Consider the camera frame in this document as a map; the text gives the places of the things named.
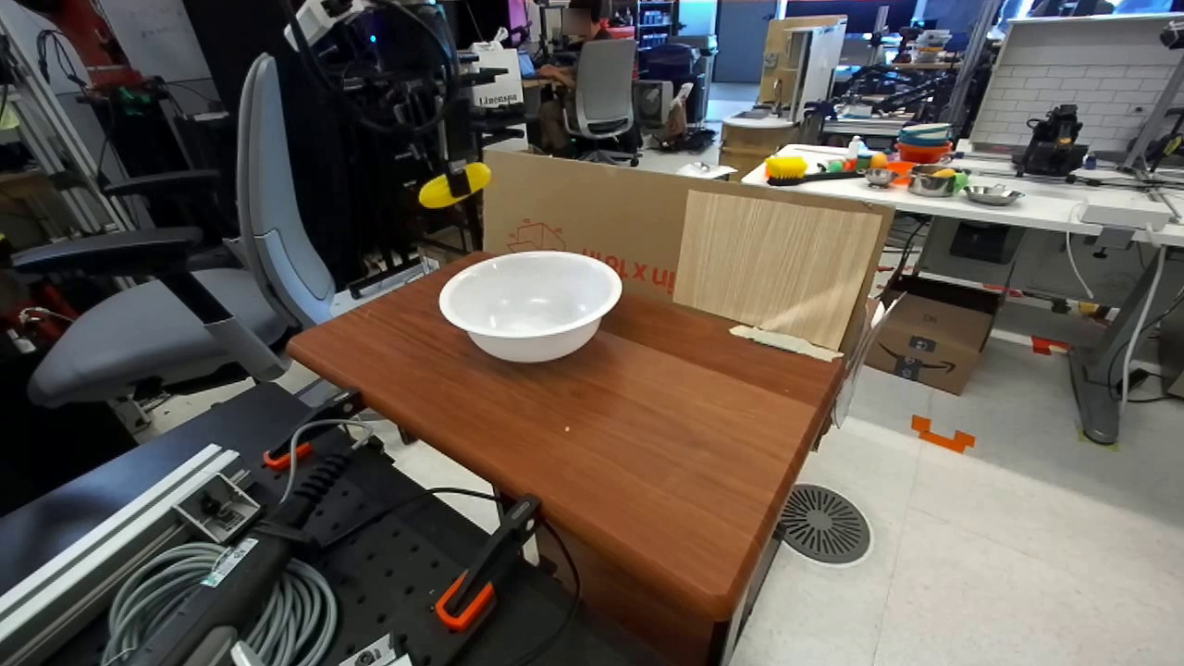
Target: floor drain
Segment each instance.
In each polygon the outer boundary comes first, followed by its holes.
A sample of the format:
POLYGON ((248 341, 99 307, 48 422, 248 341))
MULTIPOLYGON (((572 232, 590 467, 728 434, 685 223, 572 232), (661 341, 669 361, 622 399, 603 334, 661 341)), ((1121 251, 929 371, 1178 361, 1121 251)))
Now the floor drain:
POLYGON ((817 486, 793 488, 778 536, 817 562, 856 562, 873 545, 860 508, 817 486))

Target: chair backrest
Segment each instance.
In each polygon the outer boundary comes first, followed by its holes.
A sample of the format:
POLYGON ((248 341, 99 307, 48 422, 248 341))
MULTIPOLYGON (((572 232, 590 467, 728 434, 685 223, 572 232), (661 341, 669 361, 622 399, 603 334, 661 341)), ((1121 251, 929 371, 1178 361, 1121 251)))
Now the chair backrest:
POLYGON ((633 40, 590 40, 576 60, 576 133, 597 135, 633 130, 633 77, 633 40))
POLYGON ((296 206, 281 73, 268 52, 253 63, 238 102, 238 219, 239 254, 279 299, 305 324, 333 319, 338 281, 296 206))

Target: person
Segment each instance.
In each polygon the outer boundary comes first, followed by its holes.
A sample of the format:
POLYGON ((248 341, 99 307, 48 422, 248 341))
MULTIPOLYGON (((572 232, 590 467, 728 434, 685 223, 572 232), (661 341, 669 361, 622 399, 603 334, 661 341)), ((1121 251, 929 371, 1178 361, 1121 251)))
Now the person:
POLYGON ((569 63, 544 63, 540 73, 561 86, 576 86, 572 63, 582 60, 582 44, 607 40, 603 0, 569 0, 566 7, 572 24, 569 63))

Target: white bowl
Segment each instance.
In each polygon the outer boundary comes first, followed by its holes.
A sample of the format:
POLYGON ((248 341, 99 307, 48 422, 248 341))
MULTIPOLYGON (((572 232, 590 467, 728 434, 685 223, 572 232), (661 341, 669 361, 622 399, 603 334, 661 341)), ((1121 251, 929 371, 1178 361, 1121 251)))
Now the white bowl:
POLYGON ((440 314, 507 361, 548 361, 586 348, 622 299, 622 276, 576 251, 516 251, 459 271, 440 314))

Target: chair armrest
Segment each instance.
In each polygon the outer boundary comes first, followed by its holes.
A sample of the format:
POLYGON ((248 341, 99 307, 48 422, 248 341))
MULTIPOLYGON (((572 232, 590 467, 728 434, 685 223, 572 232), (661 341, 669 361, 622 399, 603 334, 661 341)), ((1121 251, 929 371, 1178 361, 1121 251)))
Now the chair armrest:
POLYGON ((14 251, 11 266, 21 274, 153 274, 161 266, 184 266, 195 246, 199 229, 179 227, 40 243, 14 251))
POLYGON ((167 169, 104 186, 107 197, 212 187, 222 169, 167 169))

